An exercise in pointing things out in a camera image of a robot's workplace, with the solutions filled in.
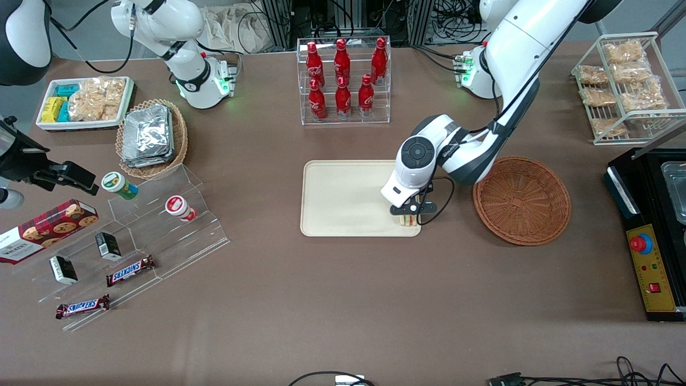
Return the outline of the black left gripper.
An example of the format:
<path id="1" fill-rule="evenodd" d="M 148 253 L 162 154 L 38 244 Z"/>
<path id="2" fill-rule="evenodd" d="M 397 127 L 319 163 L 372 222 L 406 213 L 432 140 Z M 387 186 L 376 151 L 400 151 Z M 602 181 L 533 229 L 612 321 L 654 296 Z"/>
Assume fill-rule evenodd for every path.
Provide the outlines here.
<path id="1" fill-rule="evenodd" d="M 434 184 L 430 182 L 426 187 L 414 196 L 411 196 L 400 207 L 390 206 L 390 214 L 398 216 L 400 220 L 405 220 L 406 216 L 414 215 L 419 220 L 422 213 L 436 213 L 438 207 L 429 200 L 428 195 L 434 190 Z"/>

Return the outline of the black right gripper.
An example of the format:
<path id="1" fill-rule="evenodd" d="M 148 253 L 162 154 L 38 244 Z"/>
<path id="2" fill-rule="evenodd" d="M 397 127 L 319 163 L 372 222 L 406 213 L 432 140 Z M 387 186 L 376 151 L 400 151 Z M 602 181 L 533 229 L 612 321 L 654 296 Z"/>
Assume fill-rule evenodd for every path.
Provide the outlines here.
<path id="1" fill-rule="evenodd" d="M 47 157 L 50 149 L 17 130 L 14 126 L 16 121 L 15 117 L 2 117 L 2 178 L 34 183 L 48 191 L 60 185 L 76 188 L 89 195 L 98 193 L 95 174 L 73 161 L 52 165 Z"/>

